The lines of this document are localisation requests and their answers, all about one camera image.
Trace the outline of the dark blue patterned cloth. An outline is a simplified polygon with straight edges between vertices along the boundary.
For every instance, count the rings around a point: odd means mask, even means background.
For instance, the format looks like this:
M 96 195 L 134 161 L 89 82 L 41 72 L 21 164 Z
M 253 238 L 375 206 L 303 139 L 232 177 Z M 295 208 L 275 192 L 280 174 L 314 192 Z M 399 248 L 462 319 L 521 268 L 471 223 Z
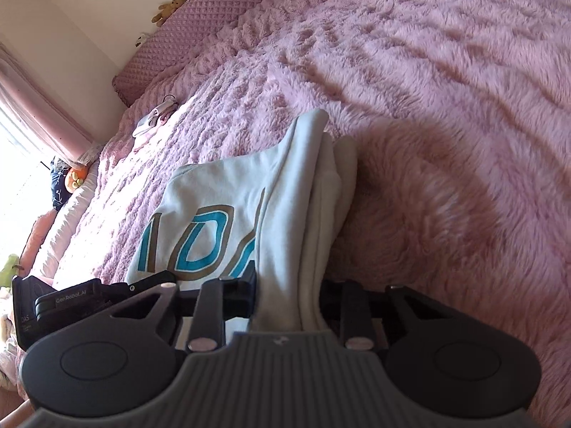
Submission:
M 72 195 L 66 188 L 66 177 L 70 170 L 69 165 L 59 158 L 52 158 L 50 161 L 51 201 L 53 209 L 57 212 L 61 210 Z

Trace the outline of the small folded pink white clothes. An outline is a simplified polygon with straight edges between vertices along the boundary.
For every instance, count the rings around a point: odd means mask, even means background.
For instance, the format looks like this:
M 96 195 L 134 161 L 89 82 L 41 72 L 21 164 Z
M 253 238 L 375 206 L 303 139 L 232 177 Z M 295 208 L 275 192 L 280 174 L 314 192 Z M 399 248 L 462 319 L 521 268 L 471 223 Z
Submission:
M 149 113 L 144 115 L 136 124 L 133 130 L 133 138 L 138 138 L 151 129 L 156 128 L 160 123 L 164 123 L 170 115 L 178 108 L 179 102 L 177 98 L 169 94 L 163 98 L 163 101 L 156 105 Z

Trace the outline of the quilted mauve headboard cushion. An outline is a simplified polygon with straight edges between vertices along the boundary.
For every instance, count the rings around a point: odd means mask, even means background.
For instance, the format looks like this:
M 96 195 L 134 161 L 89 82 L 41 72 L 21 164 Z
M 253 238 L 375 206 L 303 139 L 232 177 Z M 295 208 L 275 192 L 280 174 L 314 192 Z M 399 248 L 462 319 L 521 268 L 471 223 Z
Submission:
M 152 35 L 145 38 L 112 86 L 132 105 L 155 77 L 196 52 L 202 42 L 234 24 L 262 0 L 187 0 Z

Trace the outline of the pink fluffy bed blanket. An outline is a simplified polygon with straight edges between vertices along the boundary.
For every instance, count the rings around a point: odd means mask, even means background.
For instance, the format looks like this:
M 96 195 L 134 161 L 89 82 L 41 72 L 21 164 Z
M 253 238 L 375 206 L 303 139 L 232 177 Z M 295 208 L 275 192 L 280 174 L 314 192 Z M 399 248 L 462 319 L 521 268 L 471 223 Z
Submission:
M 543 370 L 533 418 L 567 423 L 570 0 L 262 0 L 125 111 L 56 284 L 122 280 L 178 167 L 269 148 L 315 108 L 358 153 L 328 275 L 408 284 L 522 339 Z

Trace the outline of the pink curtain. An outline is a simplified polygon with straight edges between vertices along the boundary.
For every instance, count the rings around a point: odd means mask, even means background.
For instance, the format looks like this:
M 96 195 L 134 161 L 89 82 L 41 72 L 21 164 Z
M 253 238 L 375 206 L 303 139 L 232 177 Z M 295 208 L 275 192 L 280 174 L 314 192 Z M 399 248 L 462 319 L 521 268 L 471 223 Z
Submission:
M 73 167 L 88 166 L 101 145 L 62 109 L 1 47 L 1 111 L 12 123 L 9 132 L 20 134 L 34 149 L 61 158 Z

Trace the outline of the white sweatshirt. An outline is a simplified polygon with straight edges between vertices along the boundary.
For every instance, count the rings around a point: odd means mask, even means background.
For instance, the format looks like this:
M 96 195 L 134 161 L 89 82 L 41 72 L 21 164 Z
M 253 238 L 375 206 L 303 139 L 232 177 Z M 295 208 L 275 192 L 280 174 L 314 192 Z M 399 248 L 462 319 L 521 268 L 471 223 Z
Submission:
M 302 114 L 266 150 L 178 168 L 142 232 L 126 274 L 169 271 L 183 290 L 257 274 L 255 331 L 317 331 L 330 252 L 352 203 L 357 151 L 326 131 L 328 114 Z

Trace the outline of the brown teddy bear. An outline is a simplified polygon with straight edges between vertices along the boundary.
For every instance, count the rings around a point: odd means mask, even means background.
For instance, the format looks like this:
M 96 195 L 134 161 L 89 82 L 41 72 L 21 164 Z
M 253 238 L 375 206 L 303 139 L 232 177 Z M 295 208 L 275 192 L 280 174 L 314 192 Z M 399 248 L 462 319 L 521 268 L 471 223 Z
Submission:
M 159 12 L 151 19 L 157 27 L 161 27 L 184 3 L 186 0 L 171 0 L 166 4 L 159 5 Z

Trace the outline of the green plush toy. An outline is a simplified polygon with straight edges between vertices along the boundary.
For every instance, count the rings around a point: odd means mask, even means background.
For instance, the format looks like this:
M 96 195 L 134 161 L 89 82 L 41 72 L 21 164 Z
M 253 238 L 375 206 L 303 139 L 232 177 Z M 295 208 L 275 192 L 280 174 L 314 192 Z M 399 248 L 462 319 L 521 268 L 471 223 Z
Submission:
M 8 261 L 0 271 L 0 287 L 9 288 L 12 285 L 12 279 L 20 274 L 22 266 L 19 256 L 10 254 Z

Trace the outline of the orange plush toy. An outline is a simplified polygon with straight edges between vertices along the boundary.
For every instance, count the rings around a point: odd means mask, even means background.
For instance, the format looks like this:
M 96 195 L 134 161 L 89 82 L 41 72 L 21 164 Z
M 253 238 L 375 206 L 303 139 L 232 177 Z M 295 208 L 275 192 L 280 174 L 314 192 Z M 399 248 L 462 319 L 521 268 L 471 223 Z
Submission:
M 89 172 L 88 167 L 71 168 L 65 178 L 65 188 L 69 193 L 74 193 L 78 188 L 80 188 Z

